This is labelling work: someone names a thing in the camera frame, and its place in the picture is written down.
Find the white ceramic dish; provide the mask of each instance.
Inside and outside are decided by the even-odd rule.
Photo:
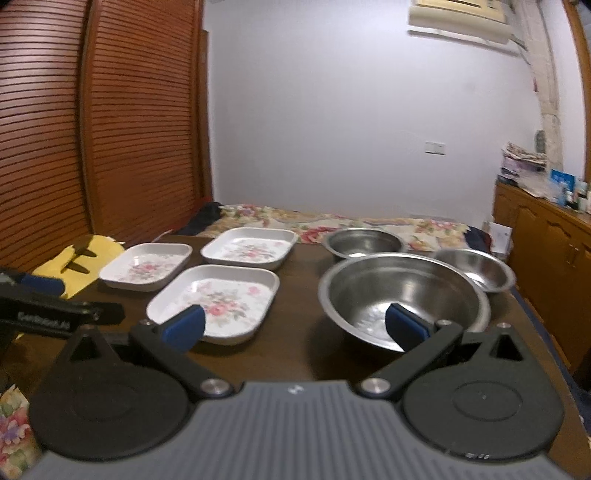
[[[275,270],[296,242],[290,230],[240,227],[209,242],[201,255],[208,263]]]
[[[261,325],[279,277],[260,268],[200,265],[188,268],[148,304],[147,315],[162,324],[191,305],[205,309],[203,340],[237,345]]]
[[[182,269],[192,252],[185,244],[136,245],[103,267],[99,278],[113,288],[159,290]]]

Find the air conditioner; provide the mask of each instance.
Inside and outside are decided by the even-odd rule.
[[[408,23],[502,44],[513,35],[499,0],[413,0]]]

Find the brown tabletop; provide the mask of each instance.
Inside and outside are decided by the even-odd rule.
[[[188,267],[203,262],[199,251],[209,239],[168,236],[163,242],[193,247]],[[189,355],[239,385],[245,380],[336,380],[357,382],[386,365],[391,353],[376,352],[352,339],[324,315],[317,299],[318,282],[333,264],[319,245],[296,245],[277,271],[281,286],[256,335],[238,346],[201,342]],[[125,306],[126,319],[110,330],[128,330],[145,318],[154,293],[109,288],[100,281],[83,290],[77,300],[116,301]],[[564,423],[550,450],[550,458],[575,478],[591,476],[591,450],[579,414],[560,371],[529,318],[509,293],[491,299],[492,323],[515,326],[551,378],[565,405]],[[9,347],[2,366],[30,394],[62,348],[62,340],[24,335]]]

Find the circular black disc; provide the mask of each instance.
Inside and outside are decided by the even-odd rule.
[[[520,458],[548,446],[562,424],[558,395],[536,373],[508,361],[440,368],[407,388],[402,407],[419,434],[444,452]]]
[[[169,375],[86,361],[43,384],[29,416],[47,449],[78,460],[115,460],[170,437],[188,407],[185,390]]]

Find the stainless steel bowl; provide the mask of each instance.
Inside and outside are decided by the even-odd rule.
[[[399,236],[371,228],[337,230],[324,237],[324,246],[339,260],[407,250],[406,243]]]
[[[445,319],[482,332],[491,318],[488,298],[458,269],[412,254],[379,254],[340,262],[318,287],[326,314],[343,330],[372,345],[401,352],[385,328],[393,302],[429,322]]]
[[[486,293],[499,293],[515,285],[515,273],[506,263],[478,250],[445,249],[433,258],[463,271]]]

